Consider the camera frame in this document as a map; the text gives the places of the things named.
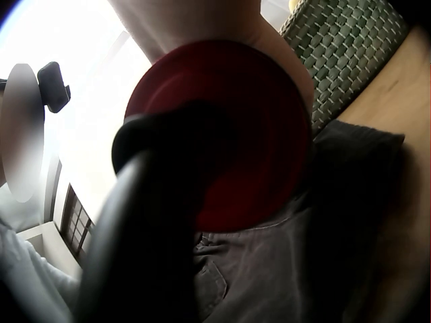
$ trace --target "window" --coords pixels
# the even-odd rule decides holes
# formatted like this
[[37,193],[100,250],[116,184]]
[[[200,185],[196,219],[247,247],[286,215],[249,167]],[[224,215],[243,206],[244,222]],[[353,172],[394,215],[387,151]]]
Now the window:
[[93,227],[93,222],[82,207],[74,190],[69,186],[60,233],[80,265],[88,253]]

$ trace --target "green woven basket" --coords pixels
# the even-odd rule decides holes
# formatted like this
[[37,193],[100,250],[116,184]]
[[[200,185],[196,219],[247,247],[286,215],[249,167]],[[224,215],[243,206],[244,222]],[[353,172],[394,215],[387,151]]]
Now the green woven basket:
[[313,77],[314,133],[365,89],[408,32],[385,0],[299,1],[280,34]]

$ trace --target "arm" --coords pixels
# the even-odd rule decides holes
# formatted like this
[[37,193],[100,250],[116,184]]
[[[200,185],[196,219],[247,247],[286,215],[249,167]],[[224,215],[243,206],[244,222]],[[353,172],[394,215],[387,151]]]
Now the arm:
[[151,63],[195,41],[244,43],[271,57],[290,75],[311,111],[312,79],[286,41],[260,15],[260,0],[108,1]]
[[[2,100],[3,91],[0,91],[0,109]],[[0,153],[0,186],[5,183],[6,179]],[[10,252],[5,252],[5,255],[2,256],[2,248],[4,250],[10,250]],[[49,264],[45,258],[41,257],[36,252],[30,242],[18,237],[17,234],[0,219],[0,267],[2,262],[16,263],[15,266],[23,266],[26,270],[30,270],[34,277],[38,276],[40,281],[45,282],[44,286],[46,289],[49,289],[47,286],[50,283],[46,281],[48,279],[55,286],[55,289],[69,309],[75,305],[79,282]]]

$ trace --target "black object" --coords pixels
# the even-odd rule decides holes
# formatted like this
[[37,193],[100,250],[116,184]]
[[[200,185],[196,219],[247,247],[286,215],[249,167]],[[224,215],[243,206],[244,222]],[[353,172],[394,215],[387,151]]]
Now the black object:
[[388,2],[410,26],[420,25],[427,31],[428,35],[431,35],[430,12],[425,2],[418,0],[410,2],[388,0]]
[[30,319],[21,308],[21,305],[15,300],[12,293],[3,281],[0,280],[0,304],[2,309],[7,309],[9,313],[13,313],[14,320],[22,323],[38,323]]
[[2,0],[0,2],[0,29],[18,2],[19,0]]
[[92,235],[76,322],[198,322],[194,215],[234,148],[224,113],[205,102],[126,121],[112,146],[118,181]]
[[42,103],[52,113],[58,113],[70,101],[70,88],[64,86],[60,65],[50,62],[37,73]]
[[6,81],[2,78],[0,78],[0,91],[4,91],[5,87],[6,87]]

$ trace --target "wooden surface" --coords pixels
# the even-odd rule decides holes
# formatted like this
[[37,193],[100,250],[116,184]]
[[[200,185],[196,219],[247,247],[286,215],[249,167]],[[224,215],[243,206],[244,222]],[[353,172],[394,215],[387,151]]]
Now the wooden surface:
[[399,195],[381,232],[373,292],[360,322],[397,322],[429,275],[430,41],[414,28],[392,59],[338,118],[406,135]]

